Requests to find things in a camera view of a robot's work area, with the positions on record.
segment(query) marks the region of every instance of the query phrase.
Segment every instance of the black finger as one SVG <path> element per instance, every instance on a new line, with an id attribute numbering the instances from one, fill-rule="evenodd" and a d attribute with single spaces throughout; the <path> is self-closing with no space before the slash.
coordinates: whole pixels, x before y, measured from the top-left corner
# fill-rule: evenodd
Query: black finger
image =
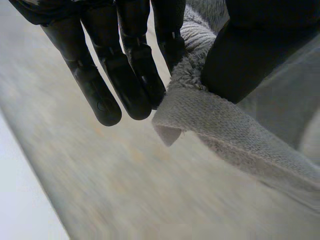
<path id="1" fill-rule="evenodd" d="M 146 119 L 151 105 L 120 46 L 117 8 L 112 1 L 87 4 L 81 21 L 117 95 L 131 118 Z"/>
<path id="2" fill-rule="evenodd" d="M 184 23 L 186 0 L 151 0 L 158 46 L 172 73 L 186 54 L 180 29 Z"/>
<path id="3" fill-rule="evenodd" d="M 80 17 L 52 21 L 42 29 L 60 51 L 99 122 L 105 126 L 117 124 L 121 109 L 89 53 Z"/>
<path id="4" fill-rule="evenodd" d="M 117 0 L 121 39 L 129 63 L 143 86 L 153 109 L 160 105 L 166 88 L 147 44 L 149 0 Z"/>
<path id="5" fill-rule="evenodd" d="M 316 27 L 298 31 L 245 29 L 228 22 L 208 52 L 201 82 L 211 93 L 236 104 L 316 32 Z"/>

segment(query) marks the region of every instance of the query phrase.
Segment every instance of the terry cloth towel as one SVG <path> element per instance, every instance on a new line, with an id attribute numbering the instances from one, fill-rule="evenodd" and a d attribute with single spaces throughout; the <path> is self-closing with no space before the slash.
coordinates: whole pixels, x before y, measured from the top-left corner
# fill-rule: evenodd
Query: terry cloth towel
<path id="1" fill-rule="evenodd" d="M 303 129 L 319 107 L 319 76 L 312 77 L 306 72 L 310 77 L 301 81 L 301 75 L 297 76 L 295 71 L 301 71 L 299 68 L 306 68 L 306 65 L 300 61 L 285 73 L 275 70 L 237 105 L 209 93 L 201 84 L 200 74 L 216 35 L 202 18 L 206 17 L 205 10 L 197 11 L 202 16 L 190 5 L 186 7 L 181 34 L 188 55 L 173 71 L 166 96 L 152 120 L 154 129 L 167 146 L 182 132 L 196 133 L 229 164 L 319 214 L 320 167 L 294 149 L 299 146 Z M 319 39 L 315 39 L 312 46 L 315 43 L 320 46 Z M 319 69 L 319 48 L 300 55 L 309 56 L 308 71 Z M 301 104 L 296 103 L 297 96 Z M 286 129 L 277 126 L 285 122 L 279 115 L 287 117 L 284 117 L 287 121 L 292 118 Z"/>

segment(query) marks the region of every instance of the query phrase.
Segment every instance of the gray towel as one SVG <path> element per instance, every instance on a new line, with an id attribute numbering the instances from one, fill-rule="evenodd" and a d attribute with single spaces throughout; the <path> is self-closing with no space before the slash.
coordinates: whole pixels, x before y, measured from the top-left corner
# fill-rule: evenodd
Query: gray towel
<path id="1" fill-rule="evenodd" d="M 234 105 L 207 92 L 200 82 L 201 69 L 216 37 L 213 30 L 190 6 L 186 7 L 184 18 L 181 34 L 189 54 L 174 69 L 167 94 L 152 120 L 163 142 L 170 146 L 182 132 L 192 131 L 229 164 L 288 194 L 318 214 L 320 168 L 292 147 L 299 145 L 303 127 L 319 107 L 319 81 L 312 76 L 301 81 L 296 75 L 290 75 L 292 69 L 289 68 L 285 74 L 288 77 L 281 75 L 279 80 L 279 71 L 275 70 L 252 94 Z M 320 43 L 319 37 L 314 41 L 312 46 Z M 319 51 L 309 49 L 307 55 L 311 60 L 319 58 Z M 319 61 L 308 61 L 308 69 L 316 70 L 319 65 Z M 301 71 L 299 67 L 306 66 L 300 64 L 294 69 Z M 301 107 L 294 107 L 297 96 L 292 95 L 279 101 L 279 106 L 273 104 L 281 93 L 298 94 L 299 91 L 304 91 L 299 95 Z M 275 120 L 277 107 L 286 107 L 283 105 L 285 100 L 287 108 L 283 112 L 290 118 L 298 114 L 287 130 L 277 128 L 282 122 Z M 287 109 L 300 110 L 300 114 Z M 274 116 L 264 121 L 268 115 Z"/>

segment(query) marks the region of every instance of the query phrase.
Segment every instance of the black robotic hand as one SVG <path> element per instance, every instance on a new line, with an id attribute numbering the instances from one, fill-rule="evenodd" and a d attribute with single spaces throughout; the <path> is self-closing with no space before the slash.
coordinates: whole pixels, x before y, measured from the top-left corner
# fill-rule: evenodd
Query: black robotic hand
<path id="1" fill-rule="evenodd" d="M 143 120 L 161 103 L 166 89 L 146 39 L 150 0 L 9 1 L 28 21 L 41 25 L 100 123 L 113 126 L 122 112 L 94 64 L 81 23 L 131 118 Z M 156 38 L 170 72 L 185 53 L 180 35 L 185 6 L 186 0 L 152 0 Z"/>

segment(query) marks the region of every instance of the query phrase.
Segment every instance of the floor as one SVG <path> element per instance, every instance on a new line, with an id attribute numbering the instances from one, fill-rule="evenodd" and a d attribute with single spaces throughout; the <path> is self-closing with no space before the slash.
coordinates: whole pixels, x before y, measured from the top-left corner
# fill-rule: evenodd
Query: floor
<path id="1" fill-rule="evenodd" d="M 318 218 L 224 163 L 194 135 L 167 148 L 152 117 L 124 114 L 115 127 L 100 125 L 42 30 L 8 1 L 0 2 L 0 23 L 0 107 L 71 239 L 319 238 Z"/>

